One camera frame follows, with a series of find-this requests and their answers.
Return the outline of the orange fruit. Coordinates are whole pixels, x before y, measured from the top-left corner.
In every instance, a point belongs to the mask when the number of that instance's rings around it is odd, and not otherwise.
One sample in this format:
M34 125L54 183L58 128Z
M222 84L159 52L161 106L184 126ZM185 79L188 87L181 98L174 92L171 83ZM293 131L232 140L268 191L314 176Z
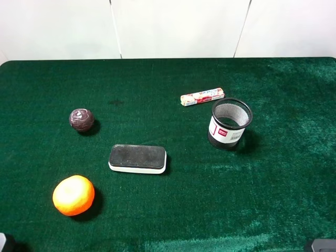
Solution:
M73 175L62 180L54 189L54 207L66 216L75 216L88 210L95 197L93 184L84 176Z

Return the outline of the candy stick pack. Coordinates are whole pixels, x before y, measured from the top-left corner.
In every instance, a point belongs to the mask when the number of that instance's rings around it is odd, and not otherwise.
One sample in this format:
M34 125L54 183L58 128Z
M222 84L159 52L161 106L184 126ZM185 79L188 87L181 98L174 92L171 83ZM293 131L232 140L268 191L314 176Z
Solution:
M206 91L185 94L180 97L181 105L184 107L222 99L225 93L222 88L215 88Z

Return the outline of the black white board eraser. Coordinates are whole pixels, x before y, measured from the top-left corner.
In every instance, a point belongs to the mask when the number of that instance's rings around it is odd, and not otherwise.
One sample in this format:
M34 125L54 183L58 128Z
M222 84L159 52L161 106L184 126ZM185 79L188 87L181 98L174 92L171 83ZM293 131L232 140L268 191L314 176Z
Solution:
M115 144L109 168L116 172L162 174L166 169L165 148L152 145Z

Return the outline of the black mesh pen cup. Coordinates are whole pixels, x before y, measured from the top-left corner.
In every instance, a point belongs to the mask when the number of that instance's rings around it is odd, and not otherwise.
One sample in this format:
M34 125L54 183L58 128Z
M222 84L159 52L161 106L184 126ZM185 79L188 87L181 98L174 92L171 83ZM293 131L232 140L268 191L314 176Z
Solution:
M252 110L243 101L236 98L219 99L212 107L208 141L217 149L231 150L239 143L252 120Z

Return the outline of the dark purple patterned ball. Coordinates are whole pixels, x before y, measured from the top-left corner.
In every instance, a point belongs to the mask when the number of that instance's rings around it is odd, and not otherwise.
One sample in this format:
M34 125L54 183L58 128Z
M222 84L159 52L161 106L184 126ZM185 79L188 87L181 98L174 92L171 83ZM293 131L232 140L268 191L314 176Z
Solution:
M94 121L93 113L84 108L74 109L69 116L70 126L78 132L89 131Z

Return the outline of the green velvet table cloth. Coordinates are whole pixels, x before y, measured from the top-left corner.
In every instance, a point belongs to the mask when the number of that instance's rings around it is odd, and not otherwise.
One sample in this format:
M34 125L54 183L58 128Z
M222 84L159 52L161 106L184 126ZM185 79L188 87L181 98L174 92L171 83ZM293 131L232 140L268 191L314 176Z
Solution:
M231 150L207 138L222 88L253 120ZM90 110L91 129L70 126ZM109 168L115 144L165 148L162 174ZM94 186L66 216L56 186ZM9 61L1 66L1 231L16 251L304 251L335 238L335 59Z

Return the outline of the grey device bottom right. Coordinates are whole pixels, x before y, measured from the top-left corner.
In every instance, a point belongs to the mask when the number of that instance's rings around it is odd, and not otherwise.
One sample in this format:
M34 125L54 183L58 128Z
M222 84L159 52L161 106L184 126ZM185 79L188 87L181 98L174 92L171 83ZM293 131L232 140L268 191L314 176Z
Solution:
M304 246L307 252L336 252L336 239L314 239Z

